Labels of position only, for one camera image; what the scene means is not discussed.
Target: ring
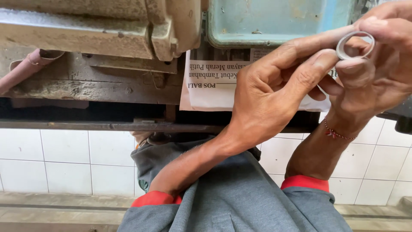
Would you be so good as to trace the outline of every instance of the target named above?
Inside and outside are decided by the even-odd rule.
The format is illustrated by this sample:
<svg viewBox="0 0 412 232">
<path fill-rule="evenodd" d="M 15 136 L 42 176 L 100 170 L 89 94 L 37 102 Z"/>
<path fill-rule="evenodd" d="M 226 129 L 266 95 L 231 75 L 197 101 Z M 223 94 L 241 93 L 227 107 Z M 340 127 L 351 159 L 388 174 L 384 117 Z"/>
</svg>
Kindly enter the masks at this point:
<svg viewBox="0 0 412 232">
<path fill-rule="evenodd" d="M 371 39 L 370 44 L 372 45 L 371 48 L 369 49 L 369 51 L 363 55 L 363 56 L 356 56 L 356 57 L 351 57 L 348 54 L 346 54 L 345 52 L 345 44 L 346 42 L 348 42 L 353 36 L 366 36 L 369 37 Z M 358 58 L 365 58 L 367 57 L 373 50 L 373 48 L 375 47 L 375 38 L 373 38 L 373 36 L 371 34 L 369 34 L 368 32 L 364 32 L 364 31 L 354 31 L 351 32 L 347 35 L 345 35 L 337 44 L 336 47 L 336 54 L 340 59 L 358 59 Z"/>
</svg>

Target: hand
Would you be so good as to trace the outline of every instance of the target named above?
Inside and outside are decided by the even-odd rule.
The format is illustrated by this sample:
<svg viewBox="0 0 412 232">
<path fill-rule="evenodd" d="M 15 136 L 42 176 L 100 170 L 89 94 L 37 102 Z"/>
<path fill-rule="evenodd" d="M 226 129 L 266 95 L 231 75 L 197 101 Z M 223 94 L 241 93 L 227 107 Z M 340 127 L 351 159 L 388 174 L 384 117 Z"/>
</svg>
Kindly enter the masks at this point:
<svg viewBox="0 0 412 232">
<path fill-rule="evenodd" d="M 411 12 L 412 1 L 389 2 L 373 8 L 354 24 L 377 43 L 369 59 L 344 60 L 336 65 L 344 93 L 330 96 L 330 100 L 332 113 L 339 120 L 359 127 L 412 93 Z M 360 53 L 367 49 L 365 42 L 351 44 Z M 338 123 L 334 126 L 339 133 Z"/>
<path fill-rule="evenodd" d="M 230 124 L 219 134 L 232 144 L 228 150 L 238 154 L 278 134 L 298 110 L 306 94 L 323 100 L 341 88 L 327 76 L 338 62 L 336 47 L 353 26 L 298 38 L 283 44 L 267 56 L 241 69 Z"/>
</svg>

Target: light blue panel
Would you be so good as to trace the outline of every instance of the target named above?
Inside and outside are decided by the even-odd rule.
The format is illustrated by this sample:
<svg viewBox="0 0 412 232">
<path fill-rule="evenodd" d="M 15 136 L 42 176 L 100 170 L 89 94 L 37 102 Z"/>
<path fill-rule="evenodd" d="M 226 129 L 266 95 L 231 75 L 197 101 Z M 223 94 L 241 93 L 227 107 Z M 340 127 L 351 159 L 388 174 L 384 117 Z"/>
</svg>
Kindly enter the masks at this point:
<svg viewBox="0 0 412 232">
<path fill-rule="evenodd" d="M 356 0 L 210 0 L 207 36 L 219 48 L 279 46 L 350 24 Z"/>
</svg>

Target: red cuff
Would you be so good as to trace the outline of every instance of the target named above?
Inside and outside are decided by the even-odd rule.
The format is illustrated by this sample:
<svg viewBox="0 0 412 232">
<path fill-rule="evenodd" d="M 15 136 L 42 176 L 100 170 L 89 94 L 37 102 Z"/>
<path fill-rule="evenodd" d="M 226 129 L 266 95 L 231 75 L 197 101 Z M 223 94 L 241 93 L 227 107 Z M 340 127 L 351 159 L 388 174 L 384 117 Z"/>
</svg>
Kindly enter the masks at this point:
<svg viewBox="0 0 412 232">
<path fill-rule="evenodd" d="M 166 205 L 166 204 L 180 204 L 182 203 L 182 198 L 177 196 L 173 198 L 172 195 L 160 192 L 160 191 L 151 191 L 145 195 L 137 198 L 133 201 L 131 207 L 141 207 L 147 205 Z"/>
<path fill-rule="evenodd" d="M 286 178 L 282 183 L 281 189 L 283 190 L 293 186 L 319 189 L 329 192 L 329 182 L 327 180 L 320 180 L 304 175 L 294 175 Z"/>
</svg>

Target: forearm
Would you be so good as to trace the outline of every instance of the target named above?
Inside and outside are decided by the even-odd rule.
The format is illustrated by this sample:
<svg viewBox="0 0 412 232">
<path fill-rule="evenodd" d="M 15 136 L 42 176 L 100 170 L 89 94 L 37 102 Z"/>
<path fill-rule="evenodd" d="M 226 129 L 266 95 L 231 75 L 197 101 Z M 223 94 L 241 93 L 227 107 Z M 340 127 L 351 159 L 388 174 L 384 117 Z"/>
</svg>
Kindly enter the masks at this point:
<svg viewBox="0 0 412 232">
<path fill-rule="evenodd" d="M 176 196 L 227 157 L 235 155 L 224 134 L 195 147 L 166 165 L 150 184 L 150 191 Z"/>
<path fill-rule="evenodd" d="M 328 127 L 347 138 L 356 137 L 365 127 L 369 119 L 342 120 L 329 111 L 326 116 Z M 325 134 L 325 123 L 322 121 L 293 152 L 286 168 L 285 178 L 294 175 L 305 175 L 321 180 L 328 180 L 336 167 L 342 152 L 353 140 L 333 138 Z"/>
</svg>

